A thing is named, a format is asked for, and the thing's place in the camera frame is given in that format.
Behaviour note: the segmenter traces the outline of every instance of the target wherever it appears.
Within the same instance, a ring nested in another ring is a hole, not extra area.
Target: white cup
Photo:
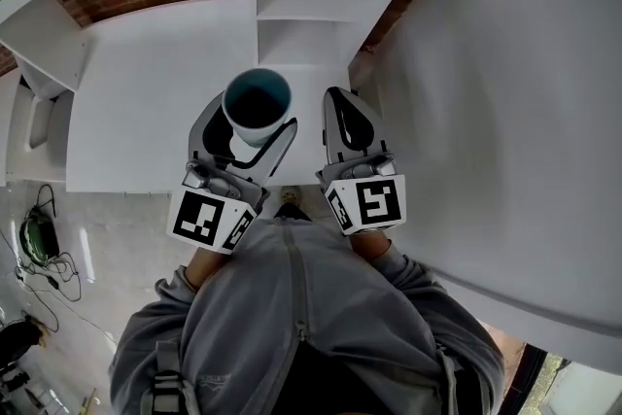
[[[235,133],[249,146],[260,148],[278,128],[292,106],[292,90],[275,71],[251,69],[236,77],[223,94],[223,112]]]

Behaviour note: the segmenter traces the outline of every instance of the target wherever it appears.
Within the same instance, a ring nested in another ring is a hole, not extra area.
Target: green object
[[[59,255],[58,241],[52,220],[37,208],[32,208],[19,228],[22,250],[38,266]]]

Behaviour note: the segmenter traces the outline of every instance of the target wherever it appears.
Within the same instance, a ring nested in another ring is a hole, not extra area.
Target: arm
[[[197,290],[227,261],[225,255],[197,249],[170,284],[164,279],[155,283],[159,301],[130,317],[109,368],[110,398],[118,413],[140,412],[141,396],[156,375],[156,343],[181,337]]]
[[[435,282],[422,264],[402,255],[382,232],[351,236],[352,249],[401,291],[447,354],[466,361],[485,382],[492,405],[503,394],[503,356],[488,332]]]

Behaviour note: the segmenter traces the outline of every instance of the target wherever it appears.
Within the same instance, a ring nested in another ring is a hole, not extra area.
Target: backpack strap
[[[141,399],[141,415],[199,415],[194,389],[182,377],[179,343],[155,345],[157,374]]]

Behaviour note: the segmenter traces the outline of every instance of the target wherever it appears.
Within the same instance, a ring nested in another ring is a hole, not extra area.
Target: white wall
[[[544,415],[619,415],[622,376],[578,363],[557,374],[540,409]]]
[[[622,0],[415,0],[375,72],[402,249],[491,325],[618,372],[621,47]]]
[[[35,94],[29,88],[17,87],[7,150],[7,181],[64,182],[65,168],[52,164],[47,143],[32,151],[26,150],[28,121],[34,97]]]

